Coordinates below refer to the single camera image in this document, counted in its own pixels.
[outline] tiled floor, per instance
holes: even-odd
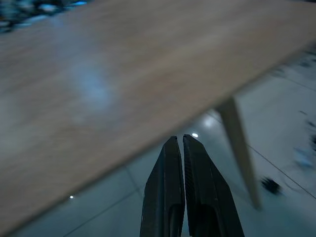
[[[302,57],[237,95],[257,180],[269,176],[282,186],[280,196],[260,188],[262,211],[250,205],[218,114],[210,111],[177,134],[198,134],[231,187],[246,237],[316,236],[316,171],[294,162],[294,148],[309,148],[302,112],[316,115],[316,56]],[[145,152],[14,236],[139,236],[144,185],[160,149]],[[187,220],[182,236],[189,236]]]

